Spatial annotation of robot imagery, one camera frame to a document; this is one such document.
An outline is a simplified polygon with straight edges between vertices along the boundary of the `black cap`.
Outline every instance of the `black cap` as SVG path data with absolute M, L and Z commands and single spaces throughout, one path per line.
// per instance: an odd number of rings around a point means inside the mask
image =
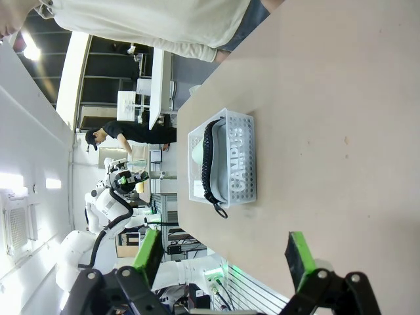
M 87 144 L 92 145 L 95 151 L 98 151 L 98 146 L 96 145 L 96 141 L 95 141 L 96 137 L 93 135 L 93 133 L 97 132 L 98 130 L 99 129 L 97 128 L 88 130 L 85 135 Z

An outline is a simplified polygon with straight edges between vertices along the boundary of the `black cable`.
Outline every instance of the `black cable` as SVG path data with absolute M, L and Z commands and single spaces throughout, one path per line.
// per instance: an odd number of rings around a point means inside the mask
M 87 217 L 87 209 L 86 208 L 85 208 L 85 218 L 86 218 L 87 225 L 89 225 L 89 218 Z
M 190 238 L 190 236 L 191 236 L 191 235 L 189 235 L 189 234 L 188 234 L 188 235 L 187 235 L 187 236 L 186 236 L 186 237 L 182 240 L 181 245 L 184 245 L 185 241 L 186 241 L 188 238 Z
M 230 304 L 232 304 L 232 308 L 234 310 L 236 310 L 235 306 L 234 306 L 234 302 L 232 301 L 232 298 L 230 297 L 230 294 L 229 294 L 228 290 L 226 290 L 226 288 L 224 287 L 224 285 L 222 284 L 222 282 L 219 279 L 216 279 L 216 282 L 224 289 L 224 292 L 226 292 L 226 294 L 228 295 Z
M 114 219 L 113 221 L 111 221 L 107 226 L 105 226 L 105 228 L 100 231 L 98 237 L 96 238 L 96 240 L 94 241 L 94 245 L 92 248 L 92 255 L 91 255 L 91 261 L 89 264 L 79 264 L 79 268 L 92 268 L 95 265 L 95 261 L 96 261 L 96 254 L 98 253 L 98 249 L 99 249 L 99 245 L 100 242 L 102 241 L 102 239 L 104 238 L 104 236 L 106 235 L 106 232 L 108 230 L 111 230 L 115 225 L 117 225 L 118 223 L 120 223 L 121 221 L 124 221 L 125 219 L 129 219 L 131 218 L 131 216 L 134 213 L 133 208 L 121 197 L 119 197 L 113 190 L 112 188 L 110 188 L 110 195 L 111 197 L 113 197 L 116 201 L 118 201 L 120 204 L 122 204 L 127 210 L 128 212 L 124 215 L 120 215 L 119 217 L 117 217 L 116 219 Z
M 147 225 L 158 224 L 162 226 L 179 226 L 178 222 L 147 222 Z
M 203 244 L 199 243 L 197 246 L 195 246 L 195 248 L 190 249 L 190 250 L 185 251 L 185 252 L 186 252 L 186 253 L 189 253 L 189 252 L 191 252 L 191 251 L 207 251 L 207 248 L 196 249 L 196 248 L 199 248 L 201 245 L 203 245 Z
M 144 224 L 143 225 L 134 226 L 132 228 L 125 228 L 121 233 L 139 233 L 139 230 L 142 227 L 144 227 Z
M 224 299 L 224 297 L 219 293 L 219 292 L 217 292 L 216 293 L 216 295 L 218 296 L 218 297 L 220 297 L 220 299 L 223 301 L 223 303 L 226 305 L 226 307 L 228 308 L 228 310 L 232 310 L 231 308 L 230 308 L 230 306 L 229 306 L 229 304 L 226 302 L 226 300 Z

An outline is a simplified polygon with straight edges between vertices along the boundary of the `table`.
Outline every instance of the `table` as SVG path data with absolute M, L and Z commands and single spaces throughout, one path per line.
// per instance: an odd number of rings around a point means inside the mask
M 152 92 L 150 95 L 149 129 L 152 130 L 161 111 L 171 110 L 170 90 L 172 75 L 172 54 L 155 48 L 153 50 Z
M 420 309 L 420 3 L 289 0 L 178 113 L 181 228 L 290 297 L 287 233 L 365 272 L 383 314 Z M 227 107 L 255 118 L 258 200 L 188 199 L 187 134 Z

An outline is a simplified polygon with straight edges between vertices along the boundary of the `wire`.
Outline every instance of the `wire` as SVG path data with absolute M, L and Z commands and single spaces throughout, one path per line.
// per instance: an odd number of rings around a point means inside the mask
M 184 243 L 185 243 L 186 239 L 187 239 L 187 238 L 189 238 L 190 236 L 191 236 L 191 235 L 189 235 L 189 234 L 188 234 L 188 235 L 187 235 L 187 236 L 183 239 L 183 241 L 182 241 L 181 245 L 184 245 Z
M 201 245 L 203 245 L 203 244 L 202 244 L 202 243 L 199 243 L 197 246 L 195 246 L 195 248 L 190 249 L 190 250 L 185 251 L 185 252 L 186 252 L 186 253 L 189 253 L 189 252 L 191 252 L 191 251 L 206 251 L 206 250 L 207 250 L 207 248 L 197 249 L 197 248 L 199 248 Z
M 95 265 L 95 261 L 96 261 L 96 254 L 98 253 L 98 249 L 99 249 L 99 245 L 100 242 L 102 241 L 102 239 L 104 238 L 104 236 L 106 235 L 106 232 L 108 230 L 111 230 L 115 225 L 117 225 L 118 223 L 120 223 L 121 221 L 124 221 L 125 219 L 129 219 L 131 218 L 131 216 L 133 215 L 133 208 L 121 197 L 119 197 L 113 190 L 112 188 L 110 189 L 110 195 L 111 197 L 113 197 L 117 202 L 119 202 L 120 204 L 122 204 L 122 206 L 124 206 L 127 209 L 127 213 L 124 215 L 120 215 L 117 218 L 115 218 L 113 221 L 111 221 L 107 226 L 105 226 L 105 228 L 100 231 L 98 237 L 96 238 L 96 240 L 94 241 L 94 245 L 93 245 L 93 249 L 92 249 L 92 254 L 91 254 L 91 261 L 89 264 L 79 264 L 79 268 L 92 268 Z
M 232 301 L 232 298 L 230 297 L 230 294 L 229 294 L 228 290 L 226 290 L 226 288 L 224 287 L 223 283 L 219 279 L 216 279 L 216 282 L 217 282 L 217 284 L 219 284 L 224 289 L 224 292 L 226 292 L 226 294 L 228 295 L 230 304 L 232 304 L 232 308 L 234 310 L 236 310 L 235 309 L 235 306 L 234 306 L 234 302 Z
M 158 224 L 163 226 L 179 226 L 178 222 L 147 222 L 147 225 Z
M 220 297 L 220 299 L 223 301 L 223 303 L 226 305 L 226 307 L 228 308 L 228 310 L 232 310 L 231 308 L 230 308 L 230 306 L 229 306 L 229 304 L 226 302 L 226 300 L 224 299 L 224 297 L 219 293 L 219 292 L 217 292 L 216 293 L 216 295 L 218 296 L 218 297 Z

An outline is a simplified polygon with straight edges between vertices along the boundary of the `hand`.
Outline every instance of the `hand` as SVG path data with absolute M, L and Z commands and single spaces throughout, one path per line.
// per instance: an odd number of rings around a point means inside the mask
M 228 58 L 229 55 L 230 55 L 230 52 L 228 51 L 217 51 L 215 62 L 221 64 L 222 61 Z

